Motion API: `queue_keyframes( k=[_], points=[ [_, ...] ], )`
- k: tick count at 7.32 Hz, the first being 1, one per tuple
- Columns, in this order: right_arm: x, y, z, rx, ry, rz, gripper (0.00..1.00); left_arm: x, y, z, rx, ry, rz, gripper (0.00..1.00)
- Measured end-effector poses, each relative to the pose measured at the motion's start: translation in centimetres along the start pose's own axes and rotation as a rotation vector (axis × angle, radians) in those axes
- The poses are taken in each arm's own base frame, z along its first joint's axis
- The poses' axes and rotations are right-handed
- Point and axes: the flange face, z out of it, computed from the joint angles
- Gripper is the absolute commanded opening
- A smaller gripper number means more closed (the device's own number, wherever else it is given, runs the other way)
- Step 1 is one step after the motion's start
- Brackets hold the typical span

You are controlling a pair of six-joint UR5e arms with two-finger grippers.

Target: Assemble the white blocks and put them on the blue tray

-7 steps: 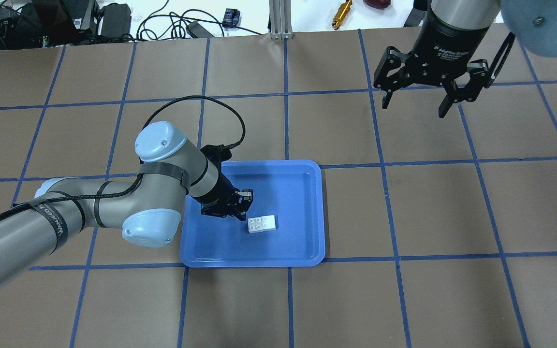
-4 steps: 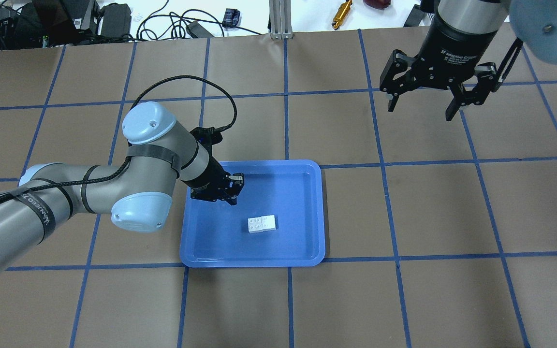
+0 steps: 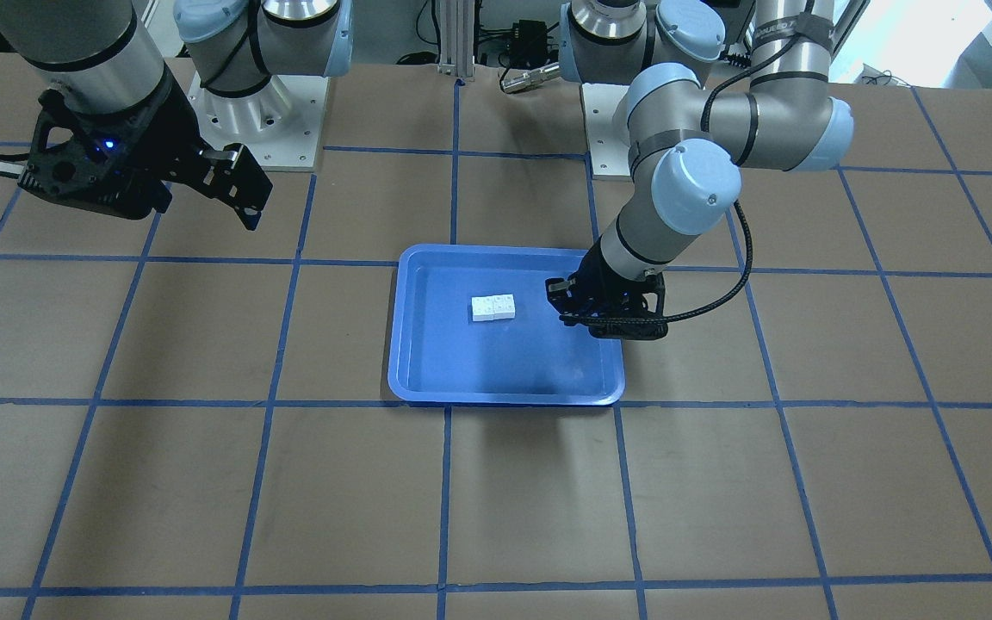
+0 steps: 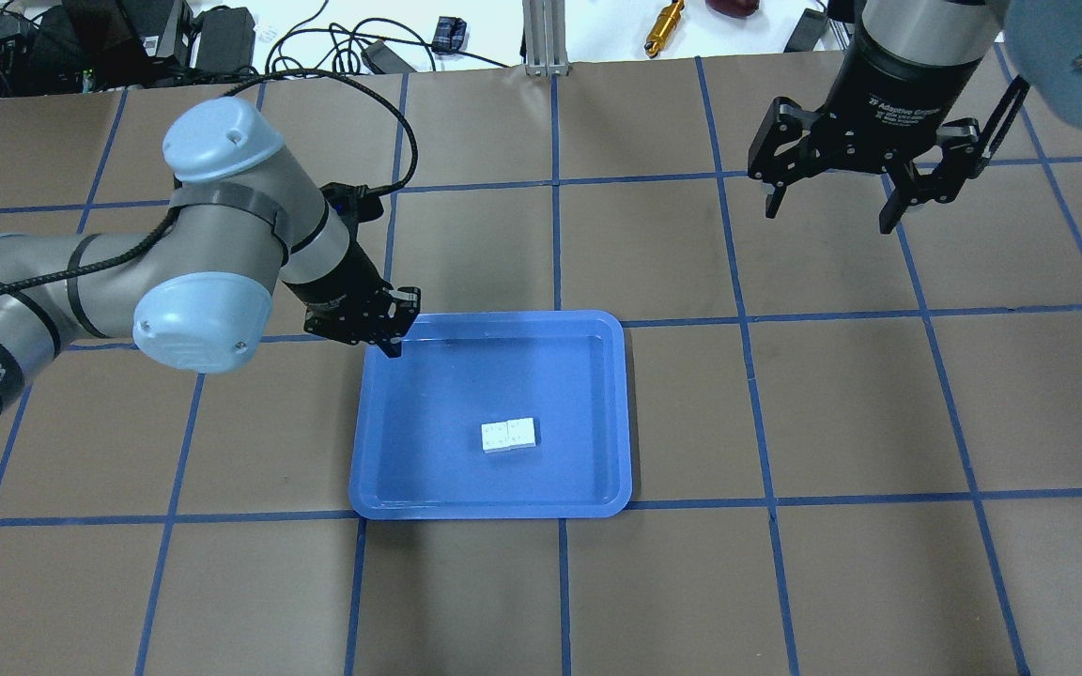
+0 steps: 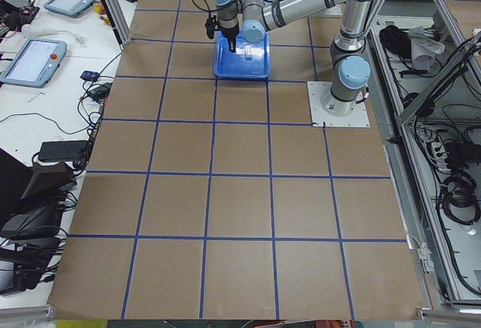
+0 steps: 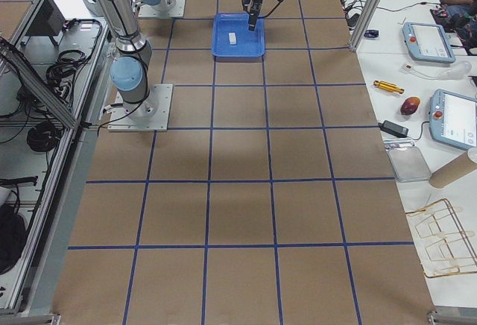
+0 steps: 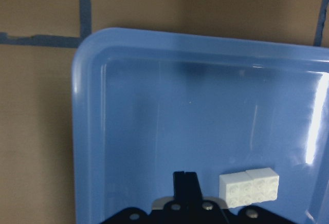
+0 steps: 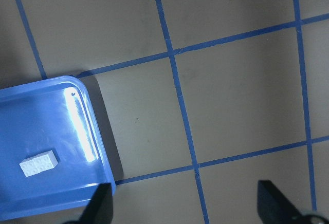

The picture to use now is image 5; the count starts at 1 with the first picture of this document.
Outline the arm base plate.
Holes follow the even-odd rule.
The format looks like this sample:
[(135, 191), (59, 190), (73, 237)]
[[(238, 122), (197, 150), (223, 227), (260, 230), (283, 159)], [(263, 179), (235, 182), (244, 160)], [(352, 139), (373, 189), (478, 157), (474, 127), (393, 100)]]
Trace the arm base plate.
[(313, 127), (371, 127), (361, 91), (353, 101), (341, 102), (331, 94), (331, 82), (308, 81), (307, 94)]

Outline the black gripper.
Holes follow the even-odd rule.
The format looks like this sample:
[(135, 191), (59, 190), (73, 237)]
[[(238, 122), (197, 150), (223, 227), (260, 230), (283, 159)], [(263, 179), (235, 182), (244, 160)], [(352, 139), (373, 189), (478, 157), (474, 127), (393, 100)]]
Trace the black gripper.
[(235, 46), (237, 43), (237, 26), (229, 28), (229, 29), (224, 29), (223, 30), (223, 36), (227, 39), (228, 42), (228, 50), (231, 53), (235, 52)]

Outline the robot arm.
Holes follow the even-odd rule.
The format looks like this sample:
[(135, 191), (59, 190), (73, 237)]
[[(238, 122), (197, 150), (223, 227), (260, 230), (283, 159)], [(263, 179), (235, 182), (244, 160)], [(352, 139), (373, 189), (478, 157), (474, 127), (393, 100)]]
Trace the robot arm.
[(301, 18), (345, 4), (339, 32), (331, 43), (333, 81), (321, 98), (322, 108), (331, 116), (352, 113), (361, 89), (371, 76), (362, 57), (365, 36), (385, 0), (214, 0), (216, 7), (205, 23), (208, 38), (220, 32), (235, 51), (237, 36), (250, 43), (260, 42), (267, 32)]

